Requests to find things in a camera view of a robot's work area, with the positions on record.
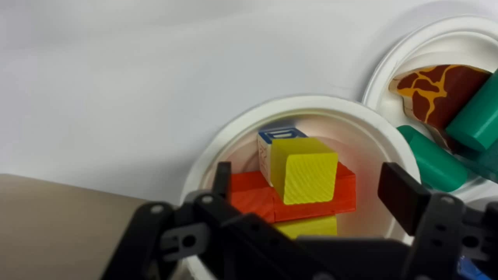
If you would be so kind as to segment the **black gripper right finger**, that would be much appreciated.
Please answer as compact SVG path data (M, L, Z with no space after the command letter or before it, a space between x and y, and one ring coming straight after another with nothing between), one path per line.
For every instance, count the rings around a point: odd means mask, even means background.
M401 278L452 280L462 252L463 204L428 191L393 162L381 166L378 198L412 236Z

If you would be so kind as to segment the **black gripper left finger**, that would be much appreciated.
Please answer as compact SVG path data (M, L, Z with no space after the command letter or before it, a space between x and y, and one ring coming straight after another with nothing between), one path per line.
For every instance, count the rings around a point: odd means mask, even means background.
M278 261L283 236L255 215L244 215L227 201L231 165L221 162L211 190L183 202L183 218L207 226L207 249L197 255L217 280L287 280Z

